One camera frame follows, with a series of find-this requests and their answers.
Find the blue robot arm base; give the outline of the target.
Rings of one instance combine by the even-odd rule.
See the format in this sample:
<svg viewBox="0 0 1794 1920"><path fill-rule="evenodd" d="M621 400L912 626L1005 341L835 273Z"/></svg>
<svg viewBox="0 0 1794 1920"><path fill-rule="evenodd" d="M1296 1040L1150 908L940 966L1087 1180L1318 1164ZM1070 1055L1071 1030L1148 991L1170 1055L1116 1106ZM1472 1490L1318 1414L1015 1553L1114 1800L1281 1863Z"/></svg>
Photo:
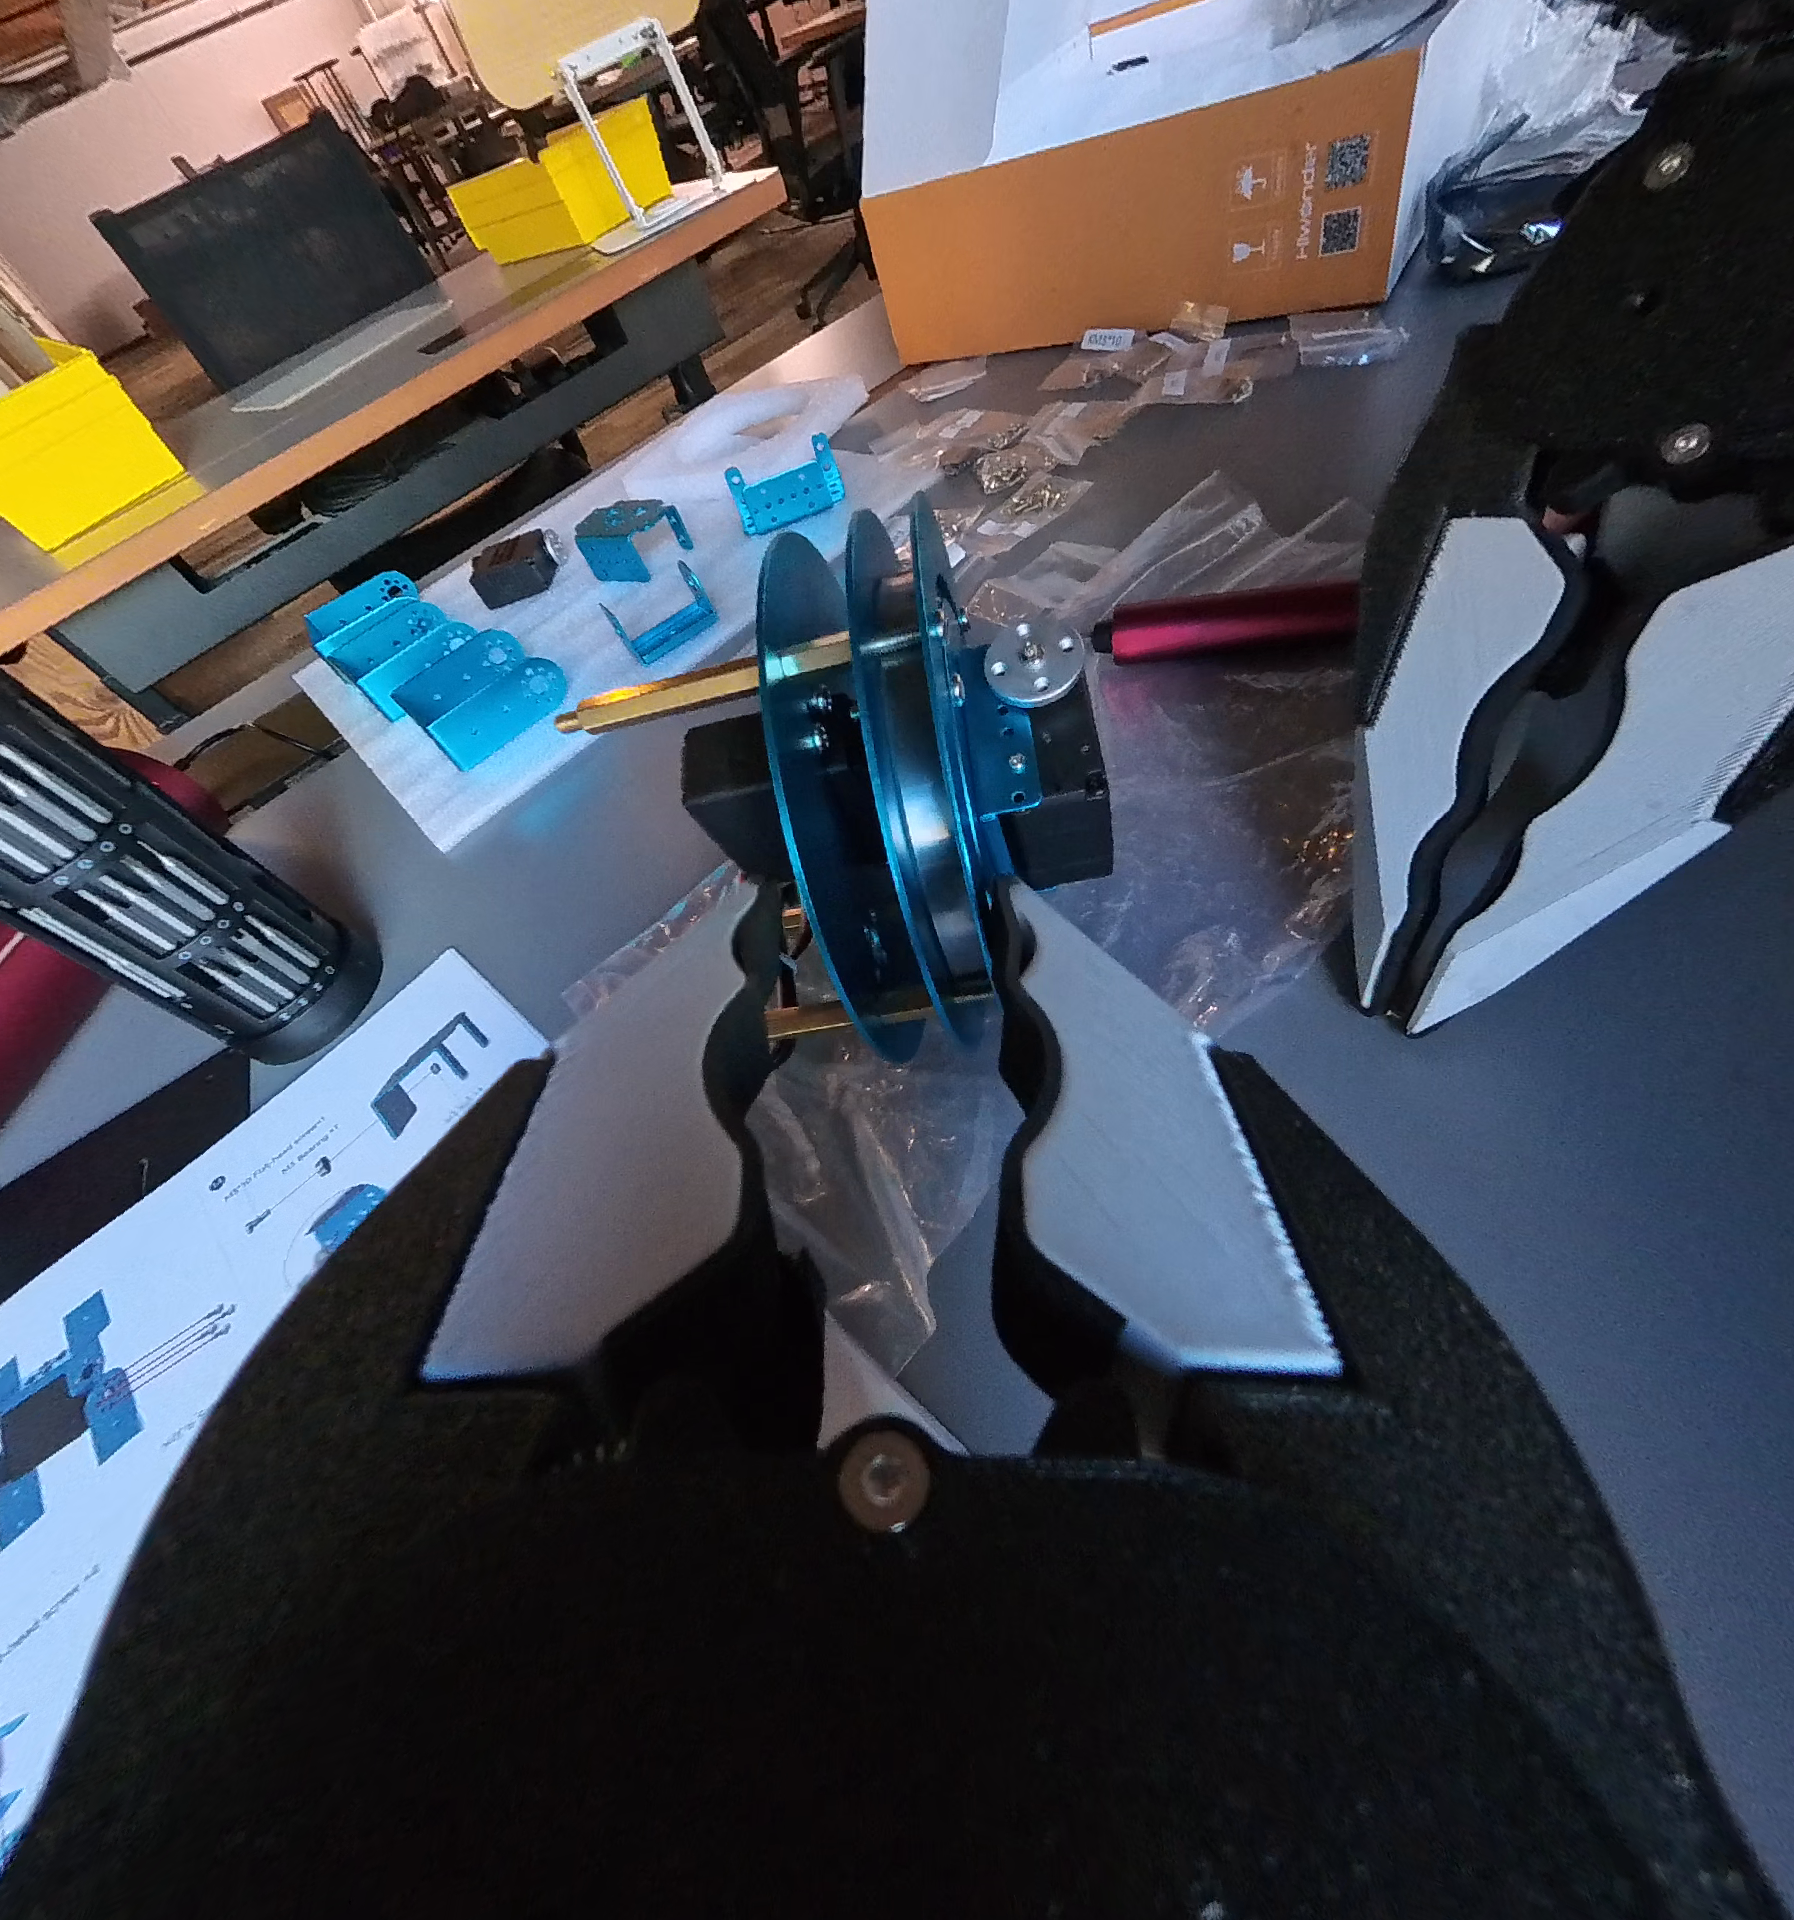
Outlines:
<svg viewBox="0 0 1794 1920"><path fill-rule="evenodd" d="M775 533L756 583L756 664L612 687L563 732L621 732L670 708L756 699L683 751L692 824L800 900L838 1022L910 1063L935 1018L957 1046L993 1002L998 882L1033 891L1114 875L1114 783L1063 626L969 631L924 494L910 554L877 513L838 574Z"/></svg>

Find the grey desk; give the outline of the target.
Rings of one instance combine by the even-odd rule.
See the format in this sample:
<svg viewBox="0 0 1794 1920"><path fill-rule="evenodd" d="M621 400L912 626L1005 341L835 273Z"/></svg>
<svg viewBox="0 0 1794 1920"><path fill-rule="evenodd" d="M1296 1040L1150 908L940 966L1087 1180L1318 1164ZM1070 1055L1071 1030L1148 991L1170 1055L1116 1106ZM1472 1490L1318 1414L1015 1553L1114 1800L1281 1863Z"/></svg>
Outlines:
<svg viewBox="0 0 1794 1920"><path fill-rule="evenodd" d="M1299 372L1244 411L1158 411L1100 451L1063 539L1122 548L1207 472L1280 533L1373 513L1464 327L1518 280L1393 294L1407 348L1373 372ZM1237 783L1249 908L1347 775L1334 649L1132 670ZM239 842L304 900L378 933L386 993L460 947L538 1032L566 991L692 891L716 855L678 795L686 716L608 732L528 801L440 855L378 779L326 762ZM1116 882L1055 900L1100 943ZM1116 933L1148 975L1179 933ZM1405 1040L1356 1018L1340 947L1237 1002L1249 1054L1451 1264L1566 1421L1666 1619L1711 1769L1794 1910L1794 789L1717 855L1459 1022Z"/></svg>

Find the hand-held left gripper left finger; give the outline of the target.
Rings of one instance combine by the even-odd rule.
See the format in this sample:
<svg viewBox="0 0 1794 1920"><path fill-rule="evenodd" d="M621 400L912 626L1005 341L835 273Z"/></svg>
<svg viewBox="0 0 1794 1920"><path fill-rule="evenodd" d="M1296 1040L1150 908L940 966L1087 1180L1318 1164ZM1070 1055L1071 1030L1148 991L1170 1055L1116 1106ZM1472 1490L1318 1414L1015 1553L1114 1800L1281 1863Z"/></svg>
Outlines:
<svg viewBox="0 0 1794 1920"><path fill-rule="evenodd" d="M544 1379L587 1454L678 1414L817 1448L823 1304L775 1239L762 1148L784 888L741 882L559 1046L425 1350L434 1379Z"/></svg>

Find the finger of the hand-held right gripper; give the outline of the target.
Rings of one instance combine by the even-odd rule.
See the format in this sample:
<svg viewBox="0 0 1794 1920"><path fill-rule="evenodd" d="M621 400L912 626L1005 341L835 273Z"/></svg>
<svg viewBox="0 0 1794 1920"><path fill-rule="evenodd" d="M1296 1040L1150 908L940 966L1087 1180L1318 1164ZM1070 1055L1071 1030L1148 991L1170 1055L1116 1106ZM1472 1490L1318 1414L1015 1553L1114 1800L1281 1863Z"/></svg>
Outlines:
<svg viewBox="0 0 1794 1920"><path fill-rule="evenodd" d="M1666 597L1608 756L1544 807L1509 888L1441 947L1407 1032L1509 991L1728 834L1728 783L1794 708L1794 548Z"/></svg>
<svg viewBox="0 0 1794 1920"><path fill-rule="evenodd" d="M1362 1010L1393 1010L1441 891L1441 856L1485 801L1509 705L1583 615L1583 563L1535 516L1451 516L1356 730L1350 952Z"/></svg>

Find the black office chair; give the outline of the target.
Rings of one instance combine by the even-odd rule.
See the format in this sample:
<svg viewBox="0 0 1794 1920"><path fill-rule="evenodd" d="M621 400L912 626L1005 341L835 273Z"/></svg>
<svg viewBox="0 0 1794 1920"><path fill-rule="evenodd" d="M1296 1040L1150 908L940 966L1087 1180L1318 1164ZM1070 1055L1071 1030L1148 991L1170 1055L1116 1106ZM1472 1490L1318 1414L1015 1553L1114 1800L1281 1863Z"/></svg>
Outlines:
<svg viewBox="0 0 1794 1920"><path fill-rule="evenodd" d="M692 27L706 57L741 87L746 107L756 116L765 163L788 190L788 211L806 225L838 219L851 220L845 253L835 253L835 264L806 280L797 299L797 315L817 332L829 327L829 307L860 270L882 280L863 225L863 6L845 6L845 27L823 27L817 48L800 57L775 57L747 25L747 6L741 0L706 0ZM800 116L800 67L811 62L829 79L829 138L811 138Z"/></svg>

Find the black screwdriver bit holder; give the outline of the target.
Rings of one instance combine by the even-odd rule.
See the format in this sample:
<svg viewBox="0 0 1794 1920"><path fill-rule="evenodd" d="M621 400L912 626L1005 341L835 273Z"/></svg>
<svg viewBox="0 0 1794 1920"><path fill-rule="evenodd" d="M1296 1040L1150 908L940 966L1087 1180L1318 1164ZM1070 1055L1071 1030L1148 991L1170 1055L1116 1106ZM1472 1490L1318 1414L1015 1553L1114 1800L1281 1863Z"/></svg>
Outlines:
<svg viewBox="0 0 1794 1920"><path fill-rule="evenodd" d="M365 1018L378 947L0 670L0 918L256 1063Z"/></svg>

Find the cream round panel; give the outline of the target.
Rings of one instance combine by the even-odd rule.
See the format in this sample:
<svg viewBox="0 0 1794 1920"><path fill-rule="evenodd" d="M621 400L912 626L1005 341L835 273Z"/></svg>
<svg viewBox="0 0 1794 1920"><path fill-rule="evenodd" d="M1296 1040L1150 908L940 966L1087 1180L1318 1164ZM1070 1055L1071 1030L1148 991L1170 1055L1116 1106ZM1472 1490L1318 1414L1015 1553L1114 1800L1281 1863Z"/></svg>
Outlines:
<svg viewBox="0 0 1794 1920"><path fill-rule="evenodd" d="M449 0L475 87L504 107L563 95L559 62L654 20L666 32L692 27L696 0Z"/></svg>

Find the pile of small screw bags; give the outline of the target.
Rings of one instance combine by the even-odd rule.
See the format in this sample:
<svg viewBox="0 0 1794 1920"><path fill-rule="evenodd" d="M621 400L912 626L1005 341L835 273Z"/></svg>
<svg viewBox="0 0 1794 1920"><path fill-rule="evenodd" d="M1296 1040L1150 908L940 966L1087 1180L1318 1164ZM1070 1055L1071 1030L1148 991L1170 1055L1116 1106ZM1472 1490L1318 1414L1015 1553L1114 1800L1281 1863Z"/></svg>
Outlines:
<svg viewBox="0 0 1794 1920"><path fill-rule="evenodd" d="M1070 472L1141 411L1231 411L1296 372L1393 364L1407 332L1379 307L1296 315L1281 332L1231 332L1228 307L1179 299L1162 332L1087 332L1041 380L1041 411L935 411L895 421L868 454L969 476L998 516L1071 500Z"/></svg>

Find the bag of dark parts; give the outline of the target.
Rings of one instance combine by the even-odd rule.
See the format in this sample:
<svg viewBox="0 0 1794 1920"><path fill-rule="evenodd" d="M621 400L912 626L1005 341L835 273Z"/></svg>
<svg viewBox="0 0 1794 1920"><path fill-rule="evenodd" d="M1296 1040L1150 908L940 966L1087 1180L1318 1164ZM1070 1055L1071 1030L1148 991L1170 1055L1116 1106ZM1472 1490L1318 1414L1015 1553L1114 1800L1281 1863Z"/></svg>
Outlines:
<svg viewBox="0 0 1794 1920"><path fill-rule="evenodd" d="M1426 258L1437 280L1475 282L1529 273L1550 258L1593 147L1529 107L1498 107L1494 128L1446 157L1426 190Z"/></svg>

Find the white instruction sheet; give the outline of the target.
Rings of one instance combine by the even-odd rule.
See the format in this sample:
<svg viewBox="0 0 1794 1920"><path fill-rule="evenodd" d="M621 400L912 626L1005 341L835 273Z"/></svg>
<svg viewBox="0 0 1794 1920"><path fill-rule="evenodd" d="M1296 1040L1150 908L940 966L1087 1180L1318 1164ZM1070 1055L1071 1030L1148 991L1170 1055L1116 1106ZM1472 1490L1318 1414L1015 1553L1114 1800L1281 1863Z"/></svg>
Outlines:
<svg viewBox="0 0 1794 1920"><path fill-rule="evenodd" d="M460 952L0 1306L0 1872L192 1430L365 1215L544 1032Z"/></svg>

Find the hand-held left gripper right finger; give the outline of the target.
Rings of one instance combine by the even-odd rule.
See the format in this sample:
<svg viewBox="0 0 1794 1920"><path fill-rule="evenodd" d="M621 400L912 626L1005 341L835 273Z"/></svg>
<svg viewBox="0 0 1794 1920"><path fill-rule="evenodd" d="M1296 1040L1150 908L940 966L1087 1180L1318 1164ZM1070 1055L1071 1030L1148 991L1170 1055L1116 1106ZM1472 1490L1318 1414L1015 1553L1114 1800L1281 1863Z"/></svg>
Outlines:
<svg viewBox="0 0 1794 1920"><path fill-rule="evenodd" d="M1207 1040L1041 891L998 891L993 1326L1049 1394L1041 1458L1258 1469L1347 1427L1347 1357Z"/></svg>

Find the blue U bracket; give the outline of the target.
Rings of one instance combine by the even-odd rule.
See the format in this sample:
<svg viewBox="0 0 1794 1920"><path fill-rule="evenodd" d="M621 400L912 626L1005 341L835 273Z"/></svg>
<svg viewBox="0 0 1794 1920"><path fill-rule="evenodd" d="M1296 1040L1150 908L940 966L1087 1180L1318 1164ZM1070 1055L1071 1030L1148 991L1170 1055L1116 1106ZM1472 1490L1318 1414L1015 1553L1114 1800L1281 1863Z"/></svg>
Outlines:
<svg viewBox="0 0 1794 1920"><path fill-rule="evenodd" d="M777 476L747 484L741 469L725 469L725 494L741 506L741 531L747 539L765 539L765 533L777 533L788 525L806 525L806 516L817 516L829 506L845 506L845 476L835 469L829 439L817 431L811 439L811 462L788 469Z"/></svg>
<svg viewBox="0 0 1794 1920"><path fill-rule="evenodd" d="M683 554L692 554L686 516L670 500L612 500L597 506L576 525L576 554L587 556L587 568L601 583L649 583L654 568L644 556L644 539L654 539L658 531L678 533Z"/></svg>
<svg viewBox="0 0 1794 1920"><path fill-rule="evenodd" d="M612 626L612 639L644 664L670 657L683 641L706 639L719 620L716 601L710 601L710 593L706 593L706 582L692 574L692 563L678 563L678 574L686 583L686 601L678 615L654 620L649 631L627 631L627 620L612 611L601 611L608 626Z"/></svg>

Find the white metal stand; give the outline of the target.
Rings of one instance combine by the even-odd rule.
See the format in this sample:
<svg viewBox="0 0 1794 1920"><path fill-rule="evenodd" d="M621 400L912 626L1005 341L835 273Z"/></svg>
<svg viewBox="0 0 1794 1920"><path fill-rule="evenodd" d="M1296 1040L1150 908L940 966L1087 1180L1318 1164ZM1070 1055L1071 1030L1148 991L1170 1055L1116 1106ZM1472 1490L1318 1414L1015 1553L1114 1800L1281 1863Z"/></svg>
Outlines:
<svg viewBox="0 0 1794 1920"><path fill-rule="evenodd" d="M601 130L597 130L597 116L592 116L592 102L587 102L587 79L597 79L597 77L608 77L612 62L630 62L630 57L658 57L658 62L666 62L666 79L670 79L670 92L683 95L686 128L692 128L692 145L696 145L696 152L706 152L706 163L710 163L706 191L670 190L670 198L634 203L630 181L621 179L621 157L608 152L608 145L601 145ZM582 116L592 147L597 147L597 163L608 169L608 181L612 181L612 191L621 191L621 203L627 203L627 219L621 219L612 225L601 225L601 236L592 240L592 253L627 258L630 245L644 245L644 240L654 240L654 236L666 236L666 225L678 225L678 220L710 211L710 203L725 191L719 147L710 145L710 128L706 128L706 116L696 116L696 95L692 95L692 87L686 87L686 77L683 77L683 62L678 62L678 48L670 48L670 27L666 27L658 20L627 20L627 25L612 25L608 32L576 48L566 57L559 57L559 79L563 79L563 92L566 92L566 102L576 102L576 116Z"/></svg>

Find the red electric screwdriver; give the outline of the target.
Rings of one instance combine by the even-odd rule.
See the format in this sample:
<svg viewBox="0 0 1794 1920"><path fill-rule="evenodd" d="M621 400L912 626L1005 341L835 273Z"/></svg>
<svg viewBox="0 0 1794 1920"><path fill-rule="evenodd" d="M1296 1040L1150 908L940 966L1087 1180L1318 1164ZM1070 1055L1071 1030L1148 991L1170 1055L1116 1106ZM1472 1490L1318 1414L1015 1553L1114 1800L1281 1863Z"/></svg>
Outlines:
<svg viewBox="0 0 1794 1920"><path fill-rule="evenodd" d="M1347 641L1356 639L1356 597L1356 582L1299 582L1266 593L1116 601L1098 620L1092 641L1116 664Z"/></svg>

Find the white foam sheet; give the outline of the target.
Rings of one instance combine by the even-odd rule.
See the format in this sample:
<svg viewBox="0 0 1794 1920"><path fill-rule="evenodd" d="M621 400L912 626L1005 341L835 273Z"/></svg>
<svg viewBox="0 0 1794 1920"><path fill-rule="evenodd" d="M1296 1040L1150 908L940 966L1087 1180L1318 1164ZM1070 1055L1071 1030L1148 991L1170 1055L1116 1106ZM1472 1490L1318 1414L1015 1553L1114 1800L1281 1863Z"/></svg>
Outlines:
<svg viewBox="0 0 1794 1920"><path fill-rule="evenodd" d="M559 583L490 615L473 593L473 563L457 563L425 582L425 601L440 601L457 620L473 620L475 631L510 631L528 657L552 657L566 670L566 699L592 699L630 684L658 684L678 670L696 670L710 657L756 649L756 574L765 556L765 539L746 539L741 506L725 494L725 469L777 476L811 454L811 431L835 425L835 469L845 476L845 506L800 525L800 533L838 563L845 516L882 513L893 516L912 494L910 469L888 469L868 454L868 425L838 415L756 415L746 400L746 431L725 441L706 441L706 469L683 469L686 431L666 431L644 441L630 462L597 472L592 484L544 500L535 516L504 525L504 533L552 531L563 548L576 548L576 525L597 506L612 506L627 494L658 494L683 506L692 531L692 554L683 554L666 531L644 548L654 582L649 583L601 583L582 556L559 568ZM686 601L683 563L692 563L696 583L716 601L716 626L692 641L683 641L658 664L634 664L630 649L612 639L608 611L627 620L627 631L649 631L666 615ZM457 762L411 720L378 716L368 693L356 693L333 664L301 664L298 687L344 732L344 747L365 756L365 765L386 783L386 795L425 832L440 855L460 847L473 832L517 807L535 783L544 783L559 765L587 756L592 732L559 732L552 720L535 720L517 747L490 756L473 775L457 775Z"/></svg>

